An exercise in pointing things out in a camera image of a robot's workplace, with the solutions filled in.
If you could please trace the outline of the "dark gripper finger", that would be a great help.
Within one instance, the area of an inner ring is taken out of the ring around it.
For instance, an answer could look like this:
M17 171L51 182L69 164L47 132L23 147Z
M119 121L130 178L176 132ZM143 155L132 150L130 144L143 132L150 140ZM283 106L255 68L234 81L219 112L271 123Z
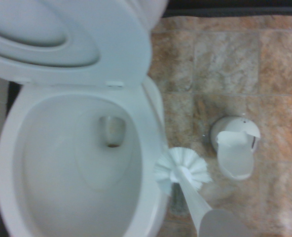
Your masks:
M233 213L213 209L204 215L199 228L199 236L255 237L256 235Z

